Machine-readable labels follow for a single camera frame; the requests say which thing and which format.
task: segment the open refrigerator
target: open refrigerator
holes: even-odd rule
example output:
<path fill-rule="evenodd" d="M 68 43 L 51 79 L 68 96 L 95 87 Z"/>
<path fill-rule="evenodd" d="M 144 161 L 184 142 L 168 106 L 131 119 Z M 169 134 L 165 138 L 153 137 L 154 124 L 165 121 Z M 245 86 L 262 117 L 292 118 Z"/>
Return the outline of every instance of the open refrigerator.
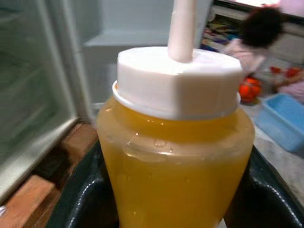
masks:
<path fill-rule="evenodd" d="M 211 0 L 198 0 L 200 46 Z M 95 124 L 116 59 L 166 46 L 173 0 L 0 0 L 0 203 L 78 119 Z"/>

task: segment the blue tub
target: blue tub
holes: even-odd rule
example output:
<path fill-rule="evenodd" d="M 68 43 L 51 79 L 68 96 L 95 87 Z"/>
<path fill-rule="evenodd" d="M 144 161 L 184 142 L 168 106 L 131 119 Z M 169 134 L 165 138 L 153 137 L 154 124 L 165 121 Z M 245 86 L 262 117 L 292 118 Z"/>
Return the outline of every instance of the blue tub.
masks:
<path fill-rule="evenodd" d="M 285 150 L 304 149 L 304 106 L 285 94 L 265 99 L 262 106 L 256 125 Z"/>

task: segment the white cap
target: white cap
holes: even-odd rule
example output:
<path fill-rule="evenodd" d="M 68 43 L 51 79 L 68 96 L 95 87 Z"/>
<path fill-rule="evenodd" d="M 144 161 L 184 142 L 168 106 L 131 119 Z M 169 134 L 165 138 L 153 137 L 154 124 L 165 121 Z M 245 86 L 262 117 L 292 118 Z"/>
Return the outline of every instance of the white cap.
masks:
<path fill-rule="evenodd" d="M 211 119 L 235 111 L 241 63 L 224 54 L 193 49 L 195 3 L 175 0 L 168 47 L 119 53 L 113 93 L 122 105 L 169 120 Z"/>

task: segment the yellow liquid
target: yellow liquid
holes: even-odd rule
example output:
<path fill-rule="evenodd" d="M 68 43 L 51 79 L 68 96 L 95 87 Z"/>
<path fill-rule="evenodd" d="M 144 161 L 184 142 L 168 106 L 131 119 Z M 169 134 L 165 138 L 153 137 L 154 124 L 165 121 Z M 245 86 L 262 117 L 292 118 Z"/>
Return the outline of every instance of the yellow liquid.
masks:
<path fill-rule="evenodd" d="M 214 228 L 247 165 L 254 129 L 242 110 L 211 121 L 167 121 L 114 99 L 98 134 L 120 228 Z"/>

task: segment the refrigerator door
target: refrigerator door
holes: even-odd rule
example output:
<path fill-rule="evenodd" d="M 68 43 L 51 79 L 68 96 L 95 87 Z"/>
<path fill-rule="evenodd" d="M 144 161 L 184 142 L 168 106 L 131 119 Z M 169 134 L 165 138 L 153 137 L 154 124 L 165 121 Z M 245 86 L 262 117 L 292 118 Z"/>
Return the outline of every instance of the refrigerator door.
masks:
<path fill-rule="evenodd" d="M 0 203 L 77 119 L 44 0 L 0 3 Z"/>
<path fill-rule="evenodd" d="M 94 124 L 112 94 L 116 59 L 132 47 L 166 46 L 174 0 L 53 0 L 52 9 L 62 55 L 78 81 L 83 118 Z M 211 0 L 198 0 L 196 45 L 209 15 Z"/>

